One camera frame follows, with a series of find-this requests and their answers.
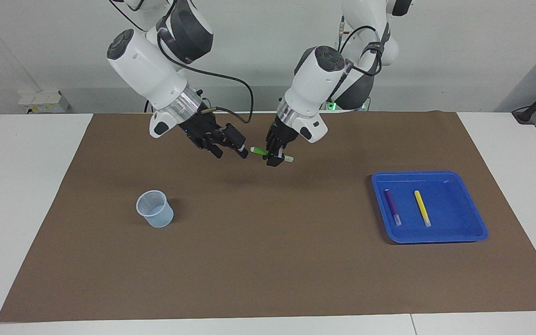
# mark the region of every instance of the power outlet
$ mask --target power outlet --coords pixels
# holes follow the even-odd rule
[[[70,104],[57,91],[21,94],[18,106],[26,114],[57,114],[66,113]]]

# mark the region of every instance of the yellow marker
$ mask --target yellow marker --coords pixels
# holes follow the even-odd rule
[[[425,203],[423,203],[423,198],[421,198],[421,193],[419,191],[415,191],[415,199],[417,199],[417,204],[419,204],[419,210],[425,221],[425,226],[431,227],[431,221],[429,220],[429,215],[427,215],[427,210],[425,209]]]

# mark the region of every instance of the clear plastic cup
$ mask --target clear plastic cup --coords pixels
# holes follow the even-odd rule
[[[161,191],[148,191],[140,195],[136,211],[155,228],[166,227],[173,220],[174,212]]]

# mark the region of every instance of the plastic tray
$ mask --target plastic tray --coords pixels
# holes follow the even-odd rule
[[[487,228],[462,178],[451,171],[378,172],[372,176],[386,231],[397,243],[474,242]],[[396,226],[384,191],[394,198],[402,225]],[[419,191],[431,227],[426,227],[415,200]]]

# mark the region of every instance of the green marker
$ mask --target green marker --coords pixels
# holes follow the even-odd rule
[[[264,149],[261,149],[261,148],[258,148],[258,147],[251,147],[249,150],[252,153],[257,154],[257,155],[268,155],[270,153],[268,150],[264,150]],[[285,161],[287,161],[289,163],[292,163],[293,160],[294,160],[293,157],[291,157],[289,155],[285,156]]]

